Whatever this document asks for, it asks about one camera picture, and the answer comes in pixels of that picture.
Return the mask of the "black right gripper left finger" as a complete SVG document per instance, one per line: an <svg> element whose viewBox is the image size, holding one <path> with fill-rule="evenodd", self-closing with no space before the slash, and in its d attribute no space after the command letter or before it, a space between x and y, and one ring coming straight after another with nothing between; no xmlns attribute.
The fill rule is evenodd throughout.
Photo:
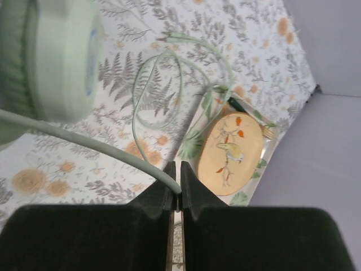
<svg viewBox="0 0 361 271"><path fill-rule="evenodd" d="M1 269L167 270L175 202L155 181L123 205L23 206L1 232Z"/></svg>

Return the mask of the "green over-ear headphones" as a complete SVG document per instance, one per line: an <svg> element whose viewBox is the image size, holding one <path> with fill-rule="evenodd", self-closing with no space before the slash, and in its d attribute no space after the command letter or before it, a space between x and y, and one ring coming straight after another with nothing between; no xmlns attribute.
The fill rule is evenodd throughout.
<svg viewBox="0 0 361 271"><path fill-rule="evenodd" d="M54 126L76 122L91 111L102 14L93 1L2 1L1 148L37 131L110 156L179 194L180 186L145 154L136 157Z"/></svg>

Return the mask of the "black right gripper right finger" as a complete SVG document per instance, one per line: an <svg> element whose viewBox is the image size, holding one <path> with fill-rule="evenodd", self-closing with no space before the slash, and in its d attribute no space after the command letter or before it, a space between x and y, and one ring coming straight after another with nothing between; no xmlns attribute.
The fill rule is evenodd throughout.
<svg viewBox="0 0 361 271"><path fill-rule="evenodd" d="M186 270L354 270L326 211L228 206L189 163L180 171Z"/></svg>

